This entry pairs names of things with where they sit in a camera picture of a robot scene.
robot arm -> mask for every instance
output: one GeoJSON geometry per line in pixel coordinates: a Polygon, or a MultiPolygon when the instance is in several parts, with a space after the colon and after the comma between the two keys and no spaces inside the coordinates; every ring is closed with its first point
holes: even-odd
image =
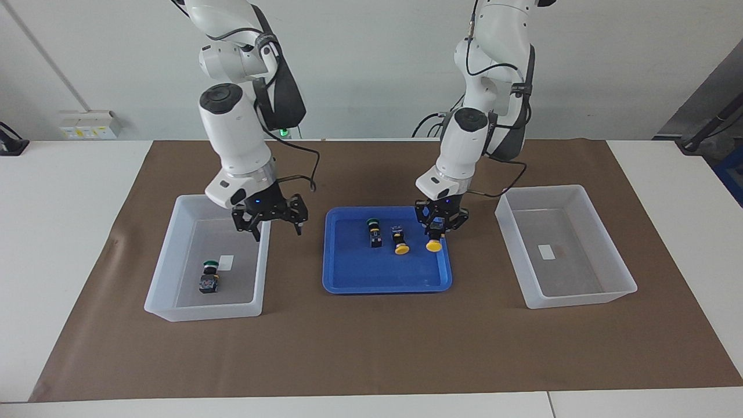
{"type": "Polygon", "coordinates": [[[470,36],[455,51],[455,64],[467,86],[463,106],[447,115],[436,164],[415,182],[426,195],[415,203],[415,209],[430,238],[430,251],[438,251],[441,237],[469,218],[460,203],[480,157],[509,161],[521,152],[531,118],[534,67],[527,32],[529,12],[555,1],[492,0],[479,12],[473,11],[470,36]],[[508,90],[499,91],[504,84],[508,90]],[[508,112],[498,115],[493,109],[502,94],[508,96],[508,112]]]}
{"type": "Polygon", "coordinates": [[[184,5],[213,41],[199,55],[204,73],[229,82],[210,87],[199,100],[204,128],[221,159],[207,196],[231,209],[236,229],[252,232],[256,240],[260,222],[273,219],[293,223],[301,234],[307,208],[300,195],[282,195],[263,140],[264,132],[299,125],[306,113],[276,35],[263,12],[246,0],[185,0],[184,5]]]}

white plastic bin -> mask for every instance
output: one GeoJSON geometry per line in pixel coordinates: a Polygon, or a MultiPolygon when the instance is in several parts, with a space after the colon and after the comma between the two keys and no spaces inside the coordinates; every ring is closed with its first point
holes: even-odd
{"type": "Polygon", "coordinates": [[[529,308],[605,303],[637,291],[582,186],[513,188],[496,218],[529,308]]]}
{"type": "Polygon", "coordinates": [[[258,243],[236,231],[231,212],[206,196],[179,196],[144,309],[173,322],[260,315],[269,236],[270,222],[262,223],[258,243]],[[217,292],[202,294],[204,261],[220,259],[217,292]]]}

table surface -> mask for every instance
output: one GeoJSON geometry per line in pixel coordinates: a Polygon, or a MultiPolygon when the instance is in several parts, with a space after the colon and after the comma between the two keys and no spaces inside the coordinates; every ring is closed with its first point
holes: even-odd
{"type": "MultiPolygon", "coordinates": [[[[738,417],[743,410],[743,388],[23,403],[150,145],[33,142],[21,158],[0,159],[0,314],[15,319],[0,324],[0,335],[6,336],[0,345],[0,402],[20,402],[0,405],[0,416],[738,417]]],[[[609,146],[733,363],[743,370],[743,257],[736,256],[743,210],[701,158],[683,156],[673,143],[609,146]]]]}

brown mat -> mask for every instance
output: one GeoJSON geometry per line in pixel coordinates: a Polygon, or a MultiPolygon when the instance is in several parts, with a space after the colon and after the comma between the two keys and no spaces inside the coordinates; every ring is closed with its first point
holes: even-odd
{"type": "MultiPolygon", "coordinates": [[[[449,235],[452,288],[436,295],[335,296],[321,284],[325,214],[411,205],[436,143],[316,143],[319,191],[305,235],[274,224],[264,314],[170,323],[143,310],[175,198],[218,169],[206,142],[153,144],[39,378],[32,402],[743,385],[619,164],[603,142],[529,141],[521,186],[582,184],[639,290],[604,305],[526,308],[493,215],[468,196],[449,235]]],[[[271,144],[282,174],[311,157],[271,144]]],[[[481,161],[473,188],[518,167],[481,161]]]]}

white label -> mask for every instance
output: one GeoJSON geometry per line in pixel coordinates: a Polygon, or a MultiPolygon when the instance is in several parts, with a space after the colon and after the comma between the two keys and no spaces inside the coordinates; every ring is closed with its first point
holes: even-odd
{"type": "Polygon", "coordinates": [[[552,252],[552,247],[549,245],[540,245],[539,252],[542,253],[542,260],[555,260],[556,258],[555,253],[552,252]]]}
{"type": "Polygon", "coordinates": [[[230,271],[232,270],[232,261],[235,259],[233,255],[223,255],[219,257],[219,268],[218,271],[230,271]]]}

